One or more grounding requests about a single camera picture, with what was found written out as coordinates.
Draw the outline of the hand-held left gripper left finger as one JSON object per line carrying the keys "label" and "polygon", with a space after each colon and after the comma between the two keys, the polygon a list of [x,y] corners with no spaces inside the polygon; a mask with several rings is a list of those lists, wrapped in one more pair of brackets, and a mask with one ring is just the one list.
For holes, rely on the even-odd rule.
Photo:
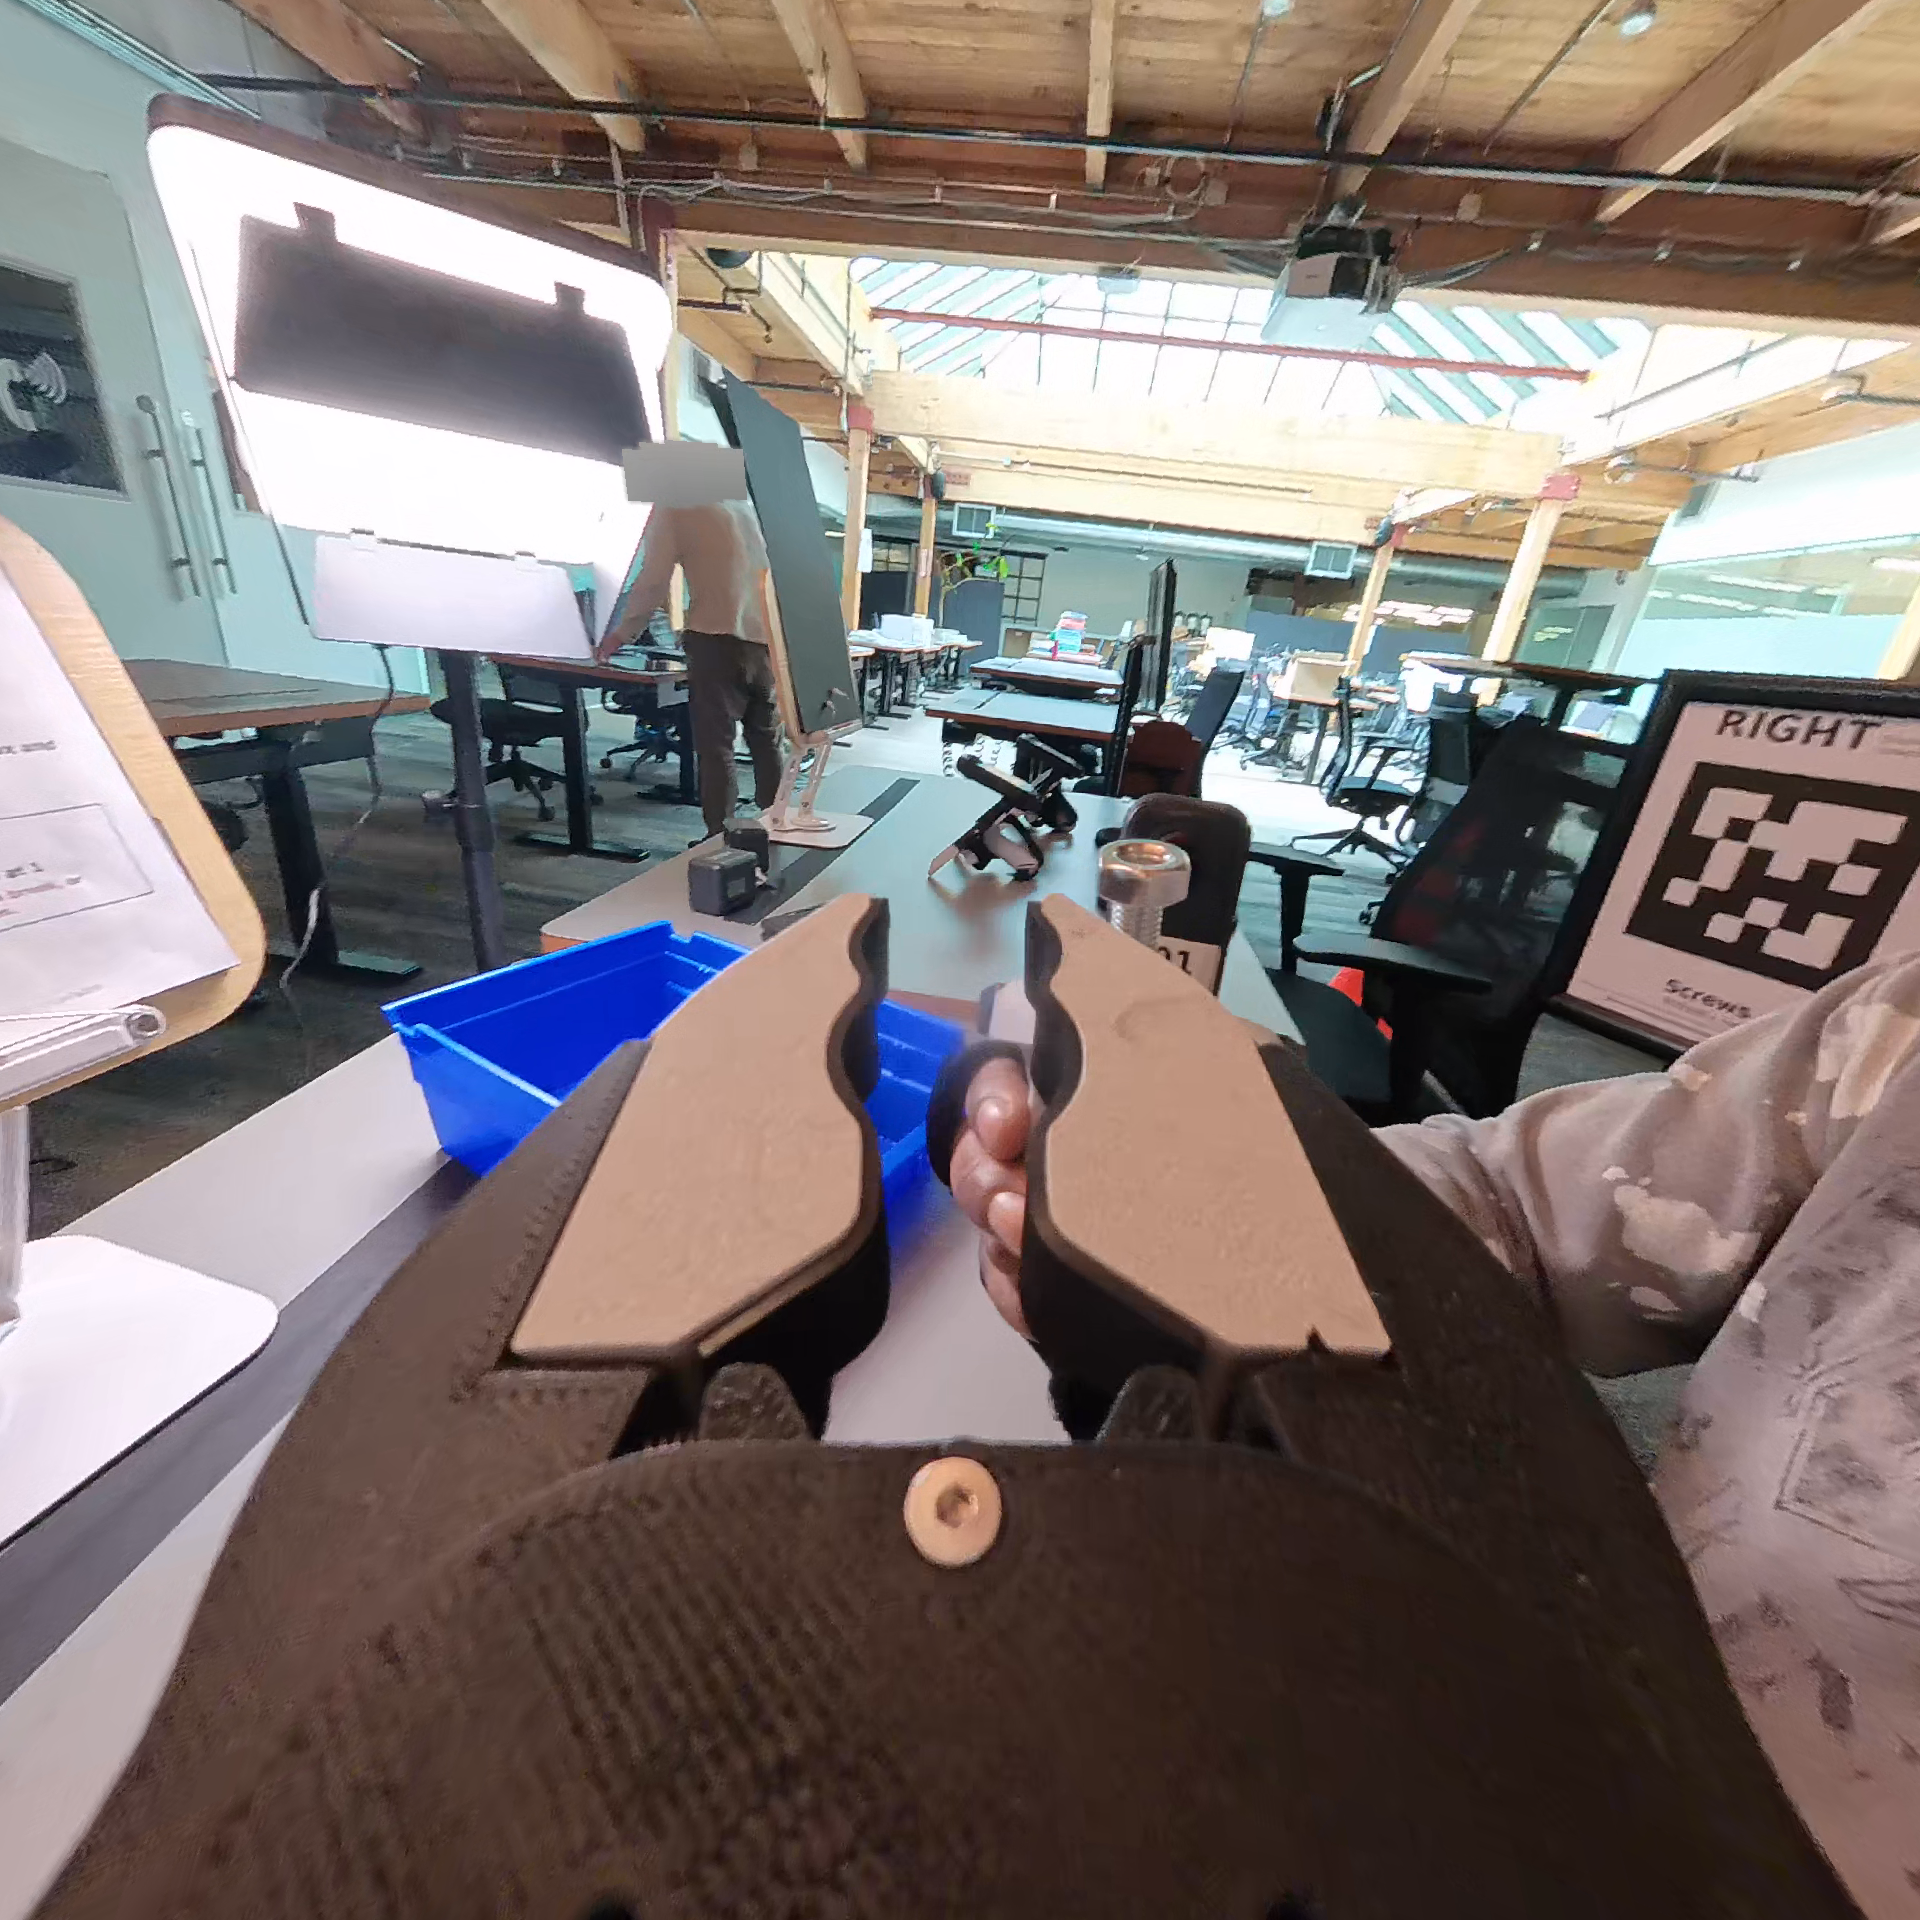
{"label": "hand-held left gripper left finger", "polygon": [[842,894],[715,973],[642,1050],[509,1337],[635,1364],[687,1409],[772,1368],[806,1420],[890,1309],[875,1012],[890,908]]}

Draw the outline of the silver hex bolt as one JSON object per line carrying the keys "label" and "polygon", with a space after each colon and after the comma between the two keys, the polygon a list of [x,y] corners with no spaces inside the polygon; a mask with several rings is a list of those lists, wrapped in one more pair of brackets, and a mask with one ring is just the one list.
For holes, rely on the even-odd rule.
{"label": "silver hex bolt", "polygon": [[[1122,836],[1116,836],[1116,839],[1105,841],[1105,842],[1102,844],[1102,849],[1107,846],[1107,844],[1111,844],[1111,842],[1116,842],[1116,841],[1122,841]],[[1164,907],[1164,908],[1153,908],[1153,907],[1139,908],[1139,907],[1123,907],[1123,904],[1114,902],[1114,901],[1104,901],[1104,899],[1097,894],[1097,904],[1099,904],[1099,912],[1104,914],[1104,919],[1105,919],[1119,934],[1123,934],[1125,938],[1129,938],[1129,941],[1134,941],[1134,942],[1137,942],[1139,947],[1145,947],[1145,948],[1153,948],[1153,947],[1159,942],[1166,917],[1167,917],[1174,908],[1181,907],[1184,902],[1185,902],[1185,901],[1179,901],[1179,902],[1167,904],[1167,907]]]}

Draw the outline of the blue storage bin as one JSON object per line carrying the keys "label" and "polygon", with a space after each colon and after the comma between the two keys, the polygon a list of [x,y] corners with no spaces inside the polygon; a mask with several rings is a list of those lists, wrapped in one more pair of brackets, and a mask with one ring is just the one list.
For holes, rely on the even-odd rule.
{"label": "blue storage bin", "polygon": [[[655,1031],[755,948],[645,925],[484,973],[387,1006],[444,1152],[473,1175],[503,1162],[609,1063],[643,1058]],[[924,1235],[938,1205],[928,1107],[961,1029],[898,999],[875,1006],[875,1128],[892,1245]]]}

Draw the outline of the black folding holder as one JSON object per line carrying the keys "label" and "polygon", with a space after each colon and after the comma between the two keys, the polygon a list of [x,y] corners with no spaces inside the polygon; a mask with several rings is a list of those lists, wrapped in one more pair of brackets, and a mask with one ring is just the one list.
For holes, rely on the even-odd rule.
{"label": "black folding holder", "polygon": [[1077,766],[1065,755],[1022,738],[1019,745],[1035,757],[1035,770],[1028,777],[1009,777],[973,753],[964,753],[956,769],[961,778],[988,790],[989,803],[938,852],[926,869],[930,880],[947,866],[981,874],[1000,862],[1016,880],[1041,874],[1047,849],[1077,828],[1077,808],[1068,799],[1068,781]]}

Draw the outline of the black cube device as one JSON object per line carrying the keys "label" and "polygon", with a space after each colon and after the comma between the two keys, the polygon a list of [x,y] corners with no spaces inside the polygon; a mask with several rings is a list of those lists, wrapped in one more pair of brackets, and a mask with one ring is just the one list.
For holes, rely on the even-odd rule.
{"label": "black cube device", "polygon": [[773,887],[772,869],[772,839],[765,825],[732,818],[687,852],[685,907],[702,919],[739,917]]}

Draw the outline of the framed marker poster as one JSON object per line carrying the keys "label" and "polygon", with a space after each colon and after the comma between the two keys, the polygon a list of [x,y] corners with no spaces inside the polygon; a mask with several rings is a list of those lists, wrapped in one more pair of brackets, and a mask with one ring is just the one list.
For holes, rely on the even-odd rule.
{"label": "framed marker poster", "polygon": [[1916,957],[1916,687],[1664,675],[1564,931],[1561,1011],[1664,1052]]}

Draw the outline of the black light stand pole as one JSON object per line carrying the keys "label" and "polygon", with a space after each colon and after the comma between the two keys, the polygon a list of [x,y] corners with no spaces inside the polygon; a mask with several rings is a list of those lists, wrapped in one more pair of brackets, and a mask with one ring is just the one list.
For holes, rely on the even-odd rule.
{"label": "black light stand pole", "polygon": [[457,846],[473,971],[490,975],[509,963],[506,904],[495,869],[495,828],[488,800],[482,704],[476,657],[433,648],[442,671],[452,786],[446,799]]}

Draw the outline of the office desk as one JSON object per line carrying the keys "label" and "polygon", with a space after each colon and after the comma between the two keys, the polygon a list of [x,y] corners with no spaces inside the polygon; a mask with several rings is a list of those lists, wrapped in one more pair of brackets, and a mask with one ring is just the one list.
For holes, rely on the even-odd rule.
{"label": "office desk", "polygon": [[303,774],[372,763],[376,727],[390,714],[424,712],[427,697],[206,663],[128,659],[122,667],[189,786],[256,784],[290,932],[273,957],[300,959],[327,979],[416,979],[418,963],[340,947]]}
{"label": "office desk", "polygon": [[647,852],[595,834],[585,699],[598,695],[609,701],[613,712],[652,725],[678,759],[678,784],[672,799],[678,805],[696,805],[700,778],[684,660],[667,657],[664,664],[645,664],[639,659],[621,657],[588,660],[494,657],[491,667],[506,695],[518,693],[521,682],[543,684],[553,695],[549,704],[561,721],[564,828],[515,833],[511,836],[515,849],[616,866],[645,865]]}

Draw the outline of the beige panel stand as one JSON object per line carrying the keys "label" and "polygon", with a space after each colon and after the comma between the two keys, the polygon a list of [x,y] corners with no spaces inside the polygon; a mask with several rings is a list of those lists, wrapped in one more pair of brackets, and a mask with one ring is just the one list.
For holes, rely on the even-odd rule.
{"label": "beige panel stand", "polygon": [[99,725],[139,800],[170,842],[236,963],[217,977],[171,988],[152,1005],[58,1025],[19,1047],[1,1038],[4,1253],[1,1323],[11,1323],[30,1238],[30,1119],[47,1092],[96,1079],[128,1061],[196,1038],[226,1020],[265,965],[260,912],[216,826],[180,772],[146,702],[114,653],[83,592],[32,537],[4,522],[1,586],[11,582],[45,633],[62,671]]}

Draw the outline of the black panel wooden stand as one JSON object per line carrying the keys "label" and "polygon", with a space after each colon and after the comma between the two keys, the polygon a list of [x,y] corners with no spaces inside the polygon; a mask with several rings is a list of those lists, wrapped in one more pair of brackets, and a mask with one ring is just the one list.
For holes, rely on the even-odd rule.
{"label": "black panel wooden stand", "polygon": [[765,548],[762,618],[789,742],[765,831],[779,846],[842,852],[871,821],[857,812],[821,812],[820,792],[834,746],[862,727],[864,708],[804,434],[733,375],[722,376],[715,410],[739,452]]}

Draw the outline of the white stand base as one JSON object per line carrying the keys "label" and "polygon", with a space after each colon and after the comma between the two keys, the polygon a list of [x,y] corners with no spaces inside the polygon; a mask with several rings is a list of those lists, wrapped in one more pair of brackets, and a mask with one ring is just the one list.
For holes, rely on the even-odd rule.
{"label": "white stand base", "polygon": [[273,1339],[276,1303],[96,1237],[28,1242],[1,1340],[13,1542]]}

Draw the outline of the ceiling projector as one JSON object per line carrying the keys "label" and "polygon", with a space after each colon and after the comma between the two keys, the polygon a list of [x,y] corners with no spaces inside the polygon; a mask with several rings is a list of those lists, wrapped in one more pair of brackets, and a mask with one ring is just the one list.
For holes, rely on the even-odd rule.
{"label": "ceiling projector", "polygon": [[1364,350],[1401,291],[1396,240],[1386,226],[1305,228],[1273,279],[1260,345],[1293,354]]}

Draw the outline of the printed instruction sheet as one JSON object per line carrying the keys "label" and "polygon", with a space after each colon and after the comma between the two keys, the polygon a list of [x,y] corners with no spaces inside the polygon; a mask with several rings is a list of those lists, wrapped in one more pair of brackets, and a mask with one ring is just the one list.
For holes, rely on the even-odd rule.
{"label": "printed instruction sheet", "polygon": [[234,963],[36,615],[4,582],[4,1044],[152,1005]]}

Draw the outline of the bright studio light panel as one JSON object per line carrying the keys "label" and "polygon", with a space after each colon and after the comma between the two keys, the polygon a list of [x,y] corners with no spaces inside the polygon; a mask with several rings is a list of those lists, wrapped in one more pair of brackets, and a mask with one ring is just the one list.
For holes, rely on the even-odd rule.
{"label": "bright studio light panel", "polygon": [[633,253],[176,95],[146,154],[277,528],[625,584],[647,512],[621,458],[665,436],[674,336]]}

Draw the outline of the grey phone sign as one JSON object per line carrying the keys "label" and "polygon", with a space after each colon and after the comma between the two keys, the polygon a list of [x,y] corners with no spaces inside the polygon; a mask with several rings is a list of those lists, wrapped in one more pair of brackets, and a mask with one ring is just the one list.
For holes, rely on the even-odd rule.
{"label": "grey phone sign", "polygon": [[128,492],[72,282],[1,264],[1,477]]}

